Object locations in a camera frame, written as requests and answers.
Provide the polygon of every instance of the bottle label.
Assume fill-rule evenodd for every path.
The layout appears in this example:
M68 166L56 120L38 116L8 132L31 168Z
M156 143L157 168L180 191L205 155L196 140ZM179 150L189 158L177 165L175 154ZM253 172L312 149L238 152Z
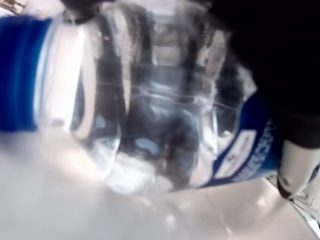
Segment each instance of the bottle label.
M282 143L268 106L256 92L243 105L236 135L213 163L213 176L202 187L242 182L271 173L281 160Z

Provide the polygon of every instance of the blue bottle cap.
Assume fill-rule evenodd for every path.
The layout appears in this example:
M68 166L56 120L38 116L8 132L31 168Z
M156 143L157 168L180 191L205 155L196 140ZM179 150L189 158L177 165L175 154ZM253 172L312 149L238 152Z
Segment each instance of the blue bottle cap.
M51 19L0 18L0 131L34 131L35 79Z

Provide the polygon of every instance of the plastic water bottle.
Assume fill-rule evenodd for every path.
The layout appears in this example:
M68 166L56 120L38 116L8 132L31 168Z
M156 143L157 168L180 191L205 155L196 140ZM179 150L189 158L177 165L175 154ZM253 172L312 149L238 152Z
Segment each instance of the plastic water bottle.
M36 34L22 35L27 23ZM257 95L243 111L266 114L254 126L240 117L256 88L204 6L129 1L88 19L4 17L0 41L0 129L63 128L119 193L243 181L278 163L269 151L252 160L274 128Z

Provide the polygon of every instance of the white tabletop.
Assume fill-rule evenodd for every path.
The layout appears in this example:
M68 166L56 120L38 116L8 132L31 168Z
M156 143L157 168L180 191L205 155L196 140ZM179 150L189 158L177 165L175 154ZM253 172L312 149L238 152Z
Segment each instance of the white tabletop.
M1 240L313 240L264 179L150 197L110 192L58 130L0 134Z

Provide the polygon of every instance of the black object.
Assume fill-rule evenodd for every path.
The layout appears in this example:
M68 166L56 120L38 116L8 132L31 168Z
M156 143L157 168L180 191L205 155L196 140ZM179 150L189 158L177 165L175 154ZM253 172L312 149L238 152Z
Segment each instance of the black object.
M319 1L216 0L210 13L253 73L283 137L320 148Z

